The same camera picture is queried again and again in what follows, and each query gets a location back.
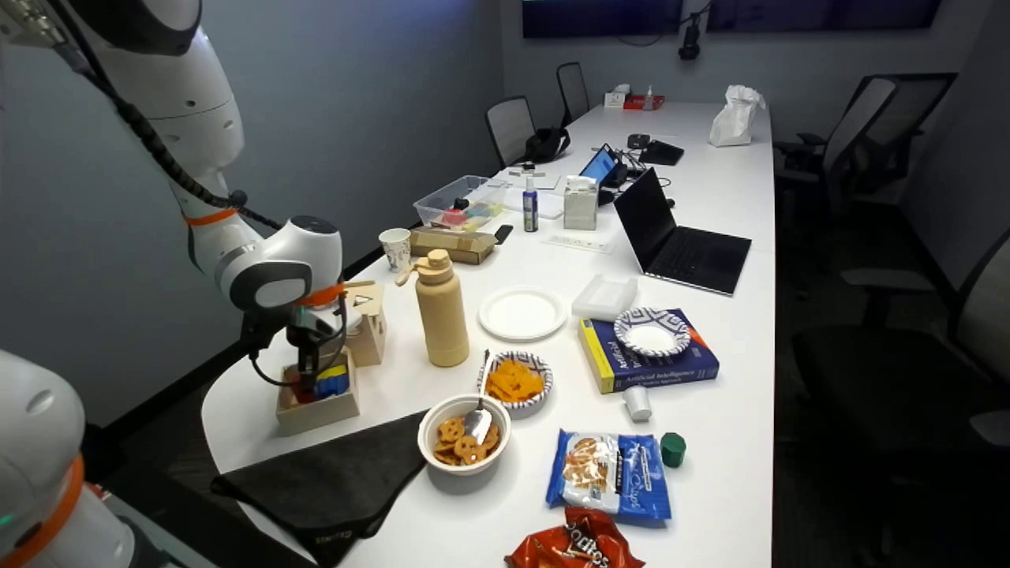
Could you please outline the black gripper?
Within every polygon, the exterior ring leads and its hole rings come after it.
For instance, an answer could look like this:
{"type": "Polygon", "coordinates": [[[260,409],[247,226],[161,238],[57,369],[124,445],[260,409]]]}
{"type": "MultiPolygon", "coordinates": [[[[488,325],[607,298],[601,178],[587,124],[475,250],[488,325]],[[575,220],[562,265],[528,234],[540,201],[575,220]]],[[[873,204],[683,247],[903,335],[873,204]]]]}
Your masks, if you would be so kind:
{"type": "Polygon", "coordinates": [[[310,380],[324,366],[341,359],[346,342],[346,320],[341,306],[306,309],[299,306],[287,318],[287,342],[296,350],[293,366],[287,369],[291,380],[310,380]]]}

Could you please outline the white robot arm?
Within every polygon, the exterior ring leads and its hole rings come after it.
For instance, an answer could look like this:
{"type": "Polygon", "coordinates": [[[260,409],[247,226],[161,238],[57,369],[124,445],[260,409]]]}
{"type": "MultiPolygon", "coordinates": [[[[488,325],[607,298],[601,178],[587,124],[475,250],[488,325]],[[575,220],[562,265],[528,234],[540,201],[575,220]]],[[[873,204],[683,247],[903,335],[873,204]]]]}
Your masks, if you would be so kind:
{"type": "Polygon", "coordinates": [[[193,265],[243,311],[259,354],[277,328],[296,346],[277,384],[310,384],[341,356],[341,231],[259,213],[225,171],[243,151],[243,115],[200,31],[200,0],[0,0],[4,35],[53,49],[87,77],[169,183],[193,265]]]}

